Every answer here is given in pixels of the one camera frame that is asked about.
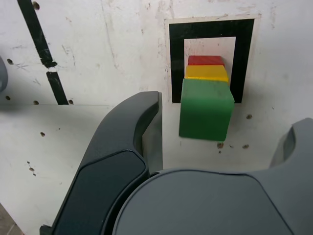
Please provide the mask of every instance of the green block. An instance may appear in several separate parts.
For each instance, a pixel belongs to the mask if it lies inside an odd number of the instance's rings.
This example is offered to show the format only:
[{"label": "green block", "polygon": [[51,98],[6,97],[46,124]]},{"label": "green block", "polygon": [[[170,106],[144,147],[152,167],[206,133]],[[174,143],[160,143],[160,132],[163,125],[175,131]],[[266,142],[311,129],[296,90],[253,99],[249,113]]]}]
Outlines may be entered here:
[{"label": "green block", "polygon": [[179,136],[224,141],[234,103],[226,82],[184,79]]}]

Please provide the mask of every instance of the stack of blocks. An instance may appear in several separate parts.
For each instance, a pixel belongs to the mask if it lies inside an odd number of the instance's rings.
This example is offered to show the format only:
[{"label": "stack of blocks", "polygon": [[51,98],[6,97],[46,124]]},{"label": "stack of blocks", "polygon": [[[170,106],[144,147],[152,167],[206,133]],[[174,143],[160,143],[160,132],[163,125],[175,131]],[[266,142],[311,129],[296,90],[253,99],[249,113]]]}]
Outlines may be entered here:
[{"label": "stack of blocks", "polygon": [[179,136],[224,141],[234,98],[220,56],[189,56],[182,84]]}]

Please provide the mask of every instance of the red block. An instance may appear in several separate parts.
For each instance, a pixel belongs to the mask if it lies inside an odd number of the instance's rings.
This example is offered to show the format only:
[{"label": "red block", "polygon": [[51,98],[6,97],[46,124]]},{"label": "red block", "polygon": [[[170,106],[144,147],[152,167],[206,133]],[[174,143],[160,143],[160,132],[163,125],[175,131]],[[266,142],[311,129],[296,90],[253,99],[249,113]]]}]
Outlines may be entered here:
[{"label": "red block", "polygon": [[223,65],[222,57],[219,55],[190,55],[188,65]]}]

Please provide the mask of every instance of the black tape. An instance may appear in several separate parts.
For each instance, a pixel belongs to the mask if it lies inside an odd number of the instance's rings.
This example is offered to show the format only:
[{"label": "black tape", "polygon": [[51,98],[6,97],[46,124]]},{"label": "black tape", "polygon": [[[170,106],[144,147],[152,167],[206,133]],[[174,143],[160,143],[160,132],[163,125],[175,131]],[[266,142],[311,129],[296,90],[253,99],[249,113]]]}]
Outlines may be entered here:
[{"label": "black tape", "polygon": [[170,24],[172,102],[180,103],[182,81],[185,73],[184,40],[236,37],[230,91],[235,103],[241,103],[253,25],[254,19]]},{"label": "black tape", "polygon": [[[43,30],[40,26],[31,0],[17,1],[42,64],[47,68],[56,66],[57,63],[52,59],[48,44],[45,40]],[[68,104],[58,73],[47,72],[46,74],[58,104]]]},{"label": "black tape", "polygon": [[47,77],[58,104],[68,104],[58,73],[47,72]]}]

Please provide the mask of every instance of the gray plastic part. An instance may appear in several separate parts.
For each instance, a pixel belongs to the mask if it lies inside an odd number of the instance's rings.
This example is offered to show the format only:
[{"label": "gray plastic part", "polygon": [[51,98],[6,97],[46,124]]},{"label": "gray plastic part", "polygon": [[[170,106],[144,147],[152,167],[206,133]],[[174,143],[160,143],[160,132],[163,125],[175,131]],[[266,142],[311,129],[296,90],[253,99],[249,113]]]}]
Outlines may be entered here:
[{"label": "gray plastic part", "polygon": [[295,123],[283,143],[283,159],[251,172],[296,235],[313,234],[313,120]]},{"label": "gray plastic part", "polygon": [[158,113],[142,136],[142,156],[148,164],[150,173],[163,170],[161,93],[159,93],[158,106]]},{"label": "gray plastic part", "polygon": [[0,57],[0,92],[2,92],[8,85],[8,72],[6,70],[4,61]]},{"label": "gray plastic part", "polygon": [[125,202],[113,235],[291,235],[260,184],[246,175],[174,170]]},{"label": "gray plastic part", "polygon": [[52,226],[54,235],[110,235],[128,196],[149,178],[142,136],[159,112],[158,92],[112,109],[95,131]]}]

